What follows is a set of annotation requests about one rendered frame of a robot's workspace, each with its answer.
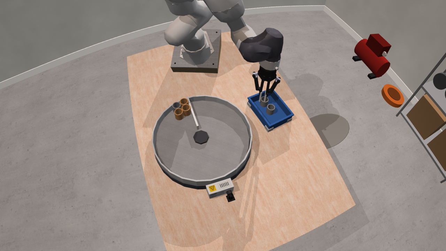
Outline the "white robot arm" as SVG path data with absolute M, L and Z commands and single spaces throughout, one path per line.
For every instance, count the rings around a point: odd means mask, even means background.
M 164 38 L 169 45 L 181 46 L 180 58 L 199 65 L 214 53 L 203 27 L 214 15 L 227 23 L 233 43 L 247 62 L 259 62 L 266 70 L 278 70 L 283 48 L 283 34 L 266 28 L 258 36 L 244 23 L 242 0 L 165 0 L 169 11 L 178 17 L 166 28 Z

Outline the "grey metal bushing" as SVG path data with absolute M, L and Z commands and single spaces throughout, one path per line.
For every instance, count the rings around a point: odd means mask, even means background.
M 263 101 L 263 99 L 264 99 L 264 96 L 261 97 L 260 105 L 261 105 L 262 107 L 266 107 L 266 106 L 268 105 L 269 99 L 266 97 L 266 101 L 265 101 L 265 102 Z
M 275 110 L 275 106 L 273 104 L 268 104 L 266 113 L 268 115 L 272 115 L 272 114 L 274 114 L 274 110 Z
M 181 108 L 179 102 L 174 102 L 173 105 L 172 105 L 172 107 L 173 107 L 173 112 L 174 112 L 175 109 L 177 109 L 177 108 Z

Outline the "grey round turning table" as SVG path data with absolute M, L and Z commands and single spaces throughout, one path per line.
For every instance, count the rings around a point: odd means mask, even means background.
M 252 130 L 247 117 L 228 100 L 208 95 L 187 97 L 191 114 L 175 118 L 170 105 L 157 119 L 152 145 L 157 163 L 172 181 L 207 189 L 209 198 L 227 194 L 247 164 Z

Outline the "blue plastic crate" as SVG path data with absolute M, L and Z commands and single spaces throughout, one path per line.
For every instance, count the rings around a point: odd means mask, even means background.
M 268 96 L 268 104 L 275 106 L 274 114 L 268 115 L 266 113 L 267 107 L 262 107 L 259 102 L 259 93 L 248 97 L 247 105 L 252 109 L 258 119 L 261 121 L 266 131 L 269 133 L 274 128 L 279 127 L 282 124 L 288 123 L 292 120 L 294 113 L 289 109 L 280 96 L 273 91 Z

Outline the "bronze bushing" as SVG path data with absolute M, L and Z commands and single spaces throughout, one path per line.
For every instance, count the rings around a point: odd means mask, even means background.
M 189 104 L 188 99 L 186 99 L 186 98 L 180 99 L 180 106 L 182 107 L 185 104 Z
M 183 115 L 189 116 L 191 114 L 191 107 L 188 104 L 182 106 Z
M 183 119 L 183 110 L 182 109 L 180 109 L 180 108 L 177 108 L 177 109 L 175 109 L 174 110 L 174 115 L 175 115 L 175 118 L 177 119 L 177 120 L 182 120 Z

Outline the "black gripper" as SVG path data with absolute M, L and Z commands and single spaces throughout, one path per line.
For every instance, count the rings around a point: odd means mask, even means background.
M 274 91 L 275 87 L 277 87 L 277 84 L 280 83 L 280 77 L 277 77 L 276 73 L 277 73 L 277 70 L 266 70 L 263 67 L 261 67 L 261 65 L 260 65 L 260 68 L 257 73 L 256 72 L 252 73 L 252 77 L 254 78 L 254 81 L 255 81 L 255 90 L 259 91 L 259 96 L 260 96 L 259 102 L 261 102 L 264 81 L 267 81 L 266 94 L 263 99 L 264 102 L 266 101 L 266 97 L 268 96 L 268 94 L 269 93 L 271 94 Z M 261 87 L 259 87 L 258 76 L 262 80 Z M 269 89 L 270 81 L 273 81 L 274 79 L 275 79 L 275 81 L 271 87 L 272 89 L 271 88 Z

